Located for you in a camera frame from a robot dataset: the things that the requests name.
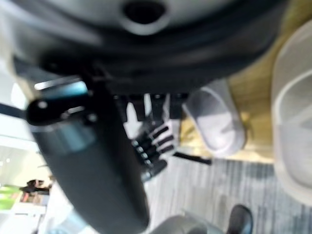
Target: striped carpet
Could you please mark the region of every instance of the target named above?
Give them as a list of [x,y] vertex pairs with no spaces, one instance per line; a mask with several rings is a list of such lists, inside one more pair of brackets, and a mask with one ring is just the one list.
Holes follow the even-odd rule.
[[209,167],[170,157],[167,169],[145,188],[151,209],[146,233],[183,210],[225,231],[237,203],[251,209],[254,234],[312,233],[312,208],[283,191],[272,165],[215,159]]

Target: wooden floor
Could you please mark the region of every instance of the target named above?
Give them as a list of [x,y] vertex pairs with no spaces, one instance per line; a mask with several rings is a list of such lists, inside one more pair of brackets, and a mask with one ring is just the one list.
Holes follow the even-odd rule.
[[[271,80],[274,61],[285,41],[311,19],[311,0],[292,0],[280,35],[270,51],[254,65],[230,77],[232,95],[248,136],[244,150],[230,159],[273,163]],[[195,155],[210,155],[188,118],[182,121],[180,142],[182,146],[192,148]]]

